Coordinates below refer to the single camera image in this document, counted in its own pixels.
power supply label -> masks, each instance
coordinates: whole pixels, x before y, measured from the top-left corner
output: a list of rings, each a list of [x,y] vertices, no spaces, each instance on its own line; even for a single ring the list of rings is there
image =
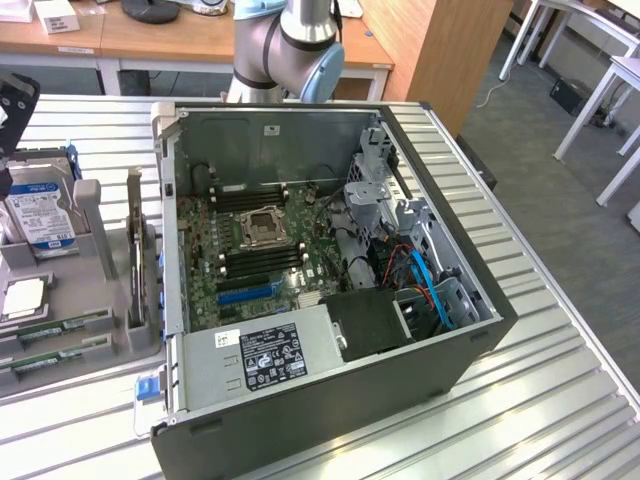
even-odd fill
[[[307,374],[295,323],[241,335],[240,350],[252,392]]]
[[[12,185],[5,200],[31,245],[42,249],[68,247],[74,241],[69,214],[58,205],[60,187],[53,182]]]

gray carpet floor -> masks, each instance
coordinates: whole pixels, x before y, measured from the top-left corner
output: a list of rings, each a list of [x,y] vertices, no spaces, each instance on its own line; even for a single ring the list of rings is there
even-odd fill
[[[510,42],[502,39],[475,104],[499,83]],[[586,127],[564,158],[573,123],[549,97],[553,80],[516,67],[462,136],[498,180],[495,194],[631,383],[640,390],[640,234],[626,214],[640,201],[640,169],[601,208],[595,198],[625,162],[624,138]]]

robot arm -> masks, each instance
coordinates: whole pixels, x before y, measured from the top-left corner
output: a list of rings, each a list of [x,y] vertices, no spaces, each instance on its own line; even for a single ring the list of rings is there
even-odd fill
[[[303,102],[331,96],[344,66],[332,0],[237,0],[234,75],[227,101],[274,103],[286,88]]]

blue pcie slot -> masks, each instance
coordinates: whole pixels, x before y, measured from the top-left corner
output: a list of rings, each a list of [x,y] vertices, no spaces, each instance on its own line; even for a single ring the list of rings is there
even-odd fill
[[[276,289],[272,285],[251,288],[242,292],[221,293],[218,295],[218,305],[231,305],[232,303],[247,302],[258,298],[271,297]]]

blue latch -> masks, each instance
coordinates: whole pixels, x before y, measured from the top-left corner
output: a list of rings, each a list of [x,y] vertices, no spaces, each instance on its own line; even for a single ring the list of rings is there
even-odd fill
[[[162,395],[160,391],[160,377],[142,377],[136,382],[136,400],[142,402]]]

